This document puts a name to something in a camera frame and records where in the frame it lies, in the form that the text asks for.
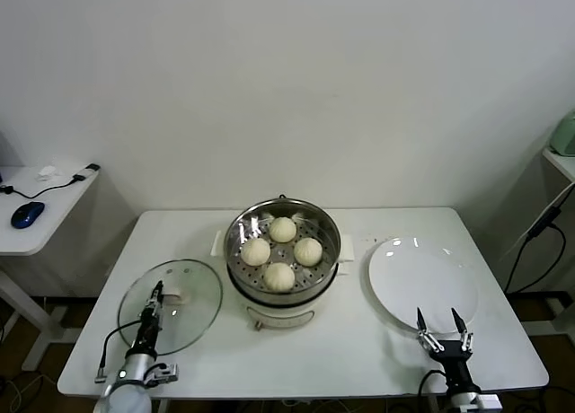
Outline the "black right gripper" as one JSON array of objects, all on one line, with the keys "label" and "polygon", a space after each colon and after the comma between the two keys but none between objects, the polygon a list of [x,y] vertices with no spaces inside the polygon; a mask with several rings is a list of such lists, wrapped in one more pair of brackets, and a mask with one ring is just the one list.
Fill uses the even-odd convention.
[{"label": "black right gripper", "polygon": [[466,363],[473,352],[473,333],[468,330],[455,308],[451,308],[451,312],[460,341],[441,340],[439,342],[428,330],[420,308],[417,308],[418,340],[421,346],[429,351],[430,358],[443,367],[449,390],[471,390],[472,377]]}]

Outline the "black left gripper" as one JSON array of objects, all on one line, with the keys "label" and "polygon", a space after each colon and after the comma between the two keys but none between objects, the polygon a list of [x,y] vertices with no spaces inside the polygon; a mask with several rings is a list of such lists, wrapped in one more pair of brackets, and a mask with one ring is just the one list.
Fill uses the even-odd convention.
[{"label": "black left gripper", "polygon": [[133,343],[136,353],[155,353],[156,342],[160,332],[160,315],[164,300],[164,282],[159,280],[146,301],[140,316],[140,326]]}]

